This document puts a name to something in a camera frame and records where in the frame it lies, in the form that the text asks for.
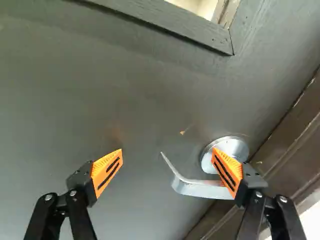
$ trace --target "silver lever handle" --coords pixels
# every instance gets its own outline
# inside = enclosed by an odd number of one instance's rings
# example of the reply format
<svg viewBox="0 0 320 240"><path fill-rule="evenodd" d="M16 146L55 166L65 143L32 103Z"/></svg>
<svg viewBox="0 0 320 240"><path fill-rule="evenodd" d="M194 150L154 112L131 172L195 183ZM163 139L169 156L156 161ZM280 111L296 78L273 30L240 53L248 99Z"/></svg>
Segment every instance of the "silver lever handle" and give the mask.
<svg viewBox="0 0 320 240"><path fill-rule="evenodd" d="M171 186L178 194L207 199L233 200L233 197L221 180L186 178L177 171L163 152L161 152L161 155L173 172Z"/></svg>

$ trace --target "window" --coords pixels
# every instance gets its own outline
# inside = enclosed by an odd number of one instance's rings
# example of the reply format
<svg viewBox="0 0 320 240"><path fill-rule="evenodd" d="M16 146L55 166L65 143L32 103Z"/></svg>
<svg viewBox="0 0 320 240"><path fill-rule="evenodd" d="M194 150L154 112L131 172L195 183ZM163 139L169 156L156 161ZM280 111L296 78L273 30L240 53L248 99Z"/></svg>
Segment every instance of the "window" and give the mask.
<svg viewBox="0 0 320 240"><path fill-rule="evenodd" d="M240 0L88 1L142 20L146 25L163 29L168 34L209 50L219 51L227 56L234 55L228 28Z"/></svg>
<svg viewBox="0 0 320 240"><path fill-rule="evenodd" d="M164 0L208 21L229 28L240 0Z"/></svg>

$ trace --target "black slot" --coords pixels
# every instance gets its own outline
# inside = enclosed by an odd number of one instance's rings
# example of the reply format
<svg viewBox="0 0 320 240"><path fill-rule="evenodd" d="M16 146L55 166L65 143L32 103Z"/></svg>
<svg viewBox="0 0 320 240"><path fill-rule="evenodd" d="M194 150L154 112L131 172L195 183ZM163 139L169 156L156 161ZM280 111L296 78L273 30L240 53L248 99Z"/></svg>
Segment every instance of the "black slot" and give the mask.
<svg viewBox="0 0 320 240"><path fill-rule="evenodd" d="M225 168L225 166L221 163L221 161L219 160L219 158L214 155L215 159L219 162L220 166L222 167L223 171L225 172L225 174L228 176L228 178L230 179L231 183L233 184L233 186L236 186L236 182L235 180L232 178L232 176L228 173L227 169Z"/></svg>
<svg viewBox="0 0 320 240"><path fill-rule="evenodd" d="M117 162L119 159L120 159L120 157L117 157L117 158L113 161L113 163L111 163L111 164L107 167L107 169L105 170L105 172L106 172L106 173L109 172L110 169L112 169L112 167L116 164L116 162Z"/></svg>
<svg viewBox="0 0 320 240"><path fill-rule="evenodd" d="M226 177L222 174L222 172L220 171L218 165L216 163L213 164L216 168L216 170L219 172L220 176L223 178L223 180L226 182L226 184L228 184L229 188L232 190L232 192L235 191L234 187L231 186L230 182L226 179Z"/></svg>
<svg viewBox="0 0 320 240"><path fill-rule="evenodd" d="M120 163L118 162L114 169L109 173L109 175L105 178L105 180L103 180L102 183L100 183L100 185L98 186L98 190L112 177L112 175L115 173L115 171L117 170L117 168L119 167Z"/></svg>

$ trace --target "gray door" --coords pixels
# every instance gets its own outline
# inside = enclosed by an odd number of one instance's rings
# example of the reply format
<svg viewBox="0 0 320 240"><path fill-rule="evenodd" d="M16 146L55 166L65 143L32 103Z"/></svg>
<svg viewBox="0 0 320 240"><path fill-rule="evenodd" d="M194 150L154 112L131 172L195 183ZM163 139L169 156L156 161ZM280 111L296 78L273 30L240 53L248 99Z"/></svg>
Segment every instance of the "gray door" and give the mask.
<svg viewBox="0 0 320 240"><path fill-rule="evenodd" d="M259 2L243 31L231 26L244 41L225 56L113 11L1 1L0 238L22 239L38 197L122 148L89 210L98 238L182 239L212 201L175 193L160 151L202 179L211 140L239 136L253 154L319 64L319 3Z"/></svg>

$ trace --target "clamp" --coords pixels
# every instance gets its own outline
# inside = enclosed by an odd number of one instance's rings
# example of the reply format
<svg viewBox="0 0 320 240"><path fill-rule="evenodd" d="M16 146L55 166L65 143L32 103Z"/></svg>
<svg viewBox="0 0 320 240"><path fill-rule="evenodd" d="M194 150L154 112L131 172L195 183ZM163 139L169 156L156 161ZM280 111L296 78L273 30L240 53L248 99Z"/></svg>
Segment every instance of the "clamp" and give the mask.
<svg viewBox="0 0 320 240"><path fill-rule="evenodd" d="M206 146L200 157L204 172L217 180L196 180L182 176L163 152L173 173L172 188L179 194L234 200L244 209L237 240L258 240L263 221L269 224L273 240L307 240L294 202L287 196L264 194L268 183L246 162L249 149L235 136L226 136Z"/></svg>
<svg viewBox="0 0 320 240"><path fill-rule="evenodd" d="M75 240L97 240L87 207L92 207L123 165L118 149L96 161L87 161L66 180L68 191L41 196L35 204L24 240L58 240L69 217Z"/></svg>

